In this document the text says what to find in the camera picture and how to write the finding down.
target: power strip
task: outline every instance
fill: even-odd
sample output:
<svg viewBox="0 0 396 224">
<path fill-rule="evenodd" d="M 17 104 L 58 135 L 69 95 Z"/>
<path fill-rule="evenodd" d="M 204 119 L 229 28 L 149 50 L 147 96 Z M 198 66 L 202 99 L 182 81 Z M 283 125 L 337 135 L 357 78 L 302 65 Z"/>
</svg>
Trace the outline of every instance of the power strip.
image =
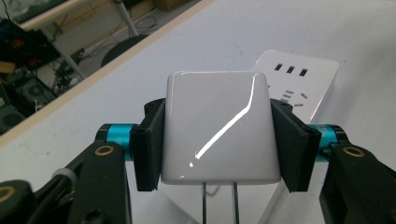
<svg viewBox="0 0 396 224">
<path fill-rule="evenodd" d="M 337 72 L 336 62 L 278 51 L 265 51 L 252 70 L 267 77 L 270 97 L 293 105 L 293 113 L 305 123 L 318 118 Z M 283 182 L 261 186 L 238 186 L 241 223 L 263 223 L 285 189 Z M 192 218 L 202 223 L 201 186 L 169 186 L 159 190 Z M 233 223 L 230 186 L 208 186 L 206 216 L 208 223 Z"/>
</svg>

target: table surface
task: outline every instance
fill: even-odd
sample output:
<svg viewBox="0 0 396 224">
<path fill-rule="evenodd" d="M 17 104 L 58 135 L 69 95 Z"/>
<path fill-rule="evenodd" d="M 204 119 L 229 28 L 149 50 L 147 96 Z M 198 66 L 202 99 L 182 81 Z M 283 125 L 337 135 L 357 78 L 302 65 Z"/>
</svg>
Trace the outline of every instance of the table surface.
<svg viewBox="0 0 396 224">
<path fill-rule="evenodd" d="M 396 170 L 396 2 L 204 0 L 0 138 L 0 182 L 34 189 L 88 146 L 103 123 L 138 123 L 179 70 L 249 70 L 268 49 L 340 64 L 319 123 Z M 136 192 L 135 223 L 186 223 L 160 192 Z M 318 190 L 282 195 L 270 223 L 323 222 Z M 151 216 L 145 209 L 158 212 Z"/>
</svg>

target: white power strip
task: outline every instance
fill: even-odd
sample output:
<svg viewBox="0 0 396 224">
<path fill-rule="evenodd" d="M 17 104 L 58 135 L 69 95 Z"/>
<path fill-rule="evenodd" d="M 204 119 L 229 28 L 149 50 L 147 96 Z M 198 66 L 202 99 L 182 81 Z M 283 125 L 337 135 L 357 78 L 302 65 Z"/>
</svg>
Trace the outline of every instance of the white power strip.
<svg viewBox="0 0 396 224">
<path fill-rule="evenodd" d="M 265 51 L 252 70 L 267 77 L 270 97 L 293 105 L 293 113 L 305 123 L 315 122 L 328 97 L 338 64 L 278 51 Z M 270 215 L 284 183 L 238 186 L 240 223 L 263 223 Z M 170 186 L 160 183 L 159 190 L 198 222 L 202 222 L 202 187 Z M 230 186 L 208 186 L 215 194 L 206 198 L 207 223 L 233 223 Z"/>
</svg>

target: metal prongs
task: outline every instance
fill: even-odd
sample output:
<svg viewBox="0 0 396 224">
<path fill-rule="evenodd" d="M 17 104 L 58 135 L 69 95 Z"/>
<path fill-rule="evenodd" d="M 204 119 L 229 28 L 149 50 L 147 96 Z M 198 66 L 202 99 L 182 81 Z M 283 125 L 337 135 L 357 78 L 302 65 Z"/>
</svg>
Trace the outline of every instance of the metal prongs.
<svg viewBox="0 0 396 224">
<path fill-rule="evenodd" d="M 239 224 L 238 185 L 233 183 L 233 223 Z"/>
<path fill-rule="evenodd" d="M 202 223 L 206 224 L 206 182 L 202 183 Z"/>
</svg>

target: teal joint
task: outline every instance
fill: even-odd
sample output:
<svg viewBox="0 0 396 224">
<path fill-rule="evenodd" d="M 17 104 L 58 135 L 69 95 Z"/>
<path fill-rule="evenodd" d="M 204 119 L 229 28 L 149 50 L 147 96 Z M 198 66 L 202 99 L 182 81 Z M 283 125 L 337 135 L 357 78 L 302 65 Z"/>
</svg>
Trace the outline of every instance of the teal joint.
<svg viewBox="0 0 396 224">
<path fill-rule="evenodd" d="M 308 124 L 310 128 L 316 129 L 321 132 L 322 136 L 319 143 L 318 155 L 316 161 L 327 161 L 322 155 L 330 155 L 332 150 L 329 145 L 338 143 L 338 138 L 335 131 L 329 125 L 315 125 Z"/>
<path fill-rule="evenodd" d="M 114 142 L 119 144 L 125 150 L 125 160 L 131 161 L 132 155 L 130 154 L 130 132 L 133 124 L 112 124 L 107 131 L 107 142 Z"/>
</svg>

